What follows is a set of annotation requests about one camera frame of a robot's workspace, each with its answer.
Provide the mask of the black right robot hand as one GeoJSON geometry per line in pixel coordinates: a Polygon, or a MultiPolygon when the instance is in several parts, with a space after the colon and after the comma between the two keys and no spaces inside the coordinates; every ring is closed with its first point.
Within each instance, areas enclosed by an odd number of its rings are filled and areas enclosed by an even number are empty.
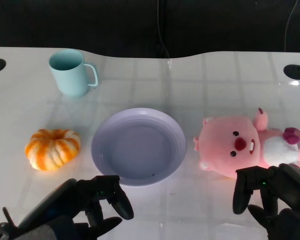
{"type": "Polygon", "coordinates": [[[293,164],[238,169],[232,210],[248,210],[269,240],[300,240],[300,168],[293,164]]]}

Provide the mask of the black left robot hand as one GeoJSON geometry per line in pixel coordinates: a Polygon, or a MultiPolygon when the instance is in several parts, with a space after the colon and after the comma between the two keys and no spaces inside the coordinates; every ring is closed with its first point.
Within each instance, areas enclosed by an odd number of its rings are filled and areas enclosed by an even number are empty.
{"type": "Polygon", "coordinates": [[[49,225],[59,240],[96,240],[134,218],[118,175],[68,179],[50,192],[18,225],[22,233],[49,225]]]}

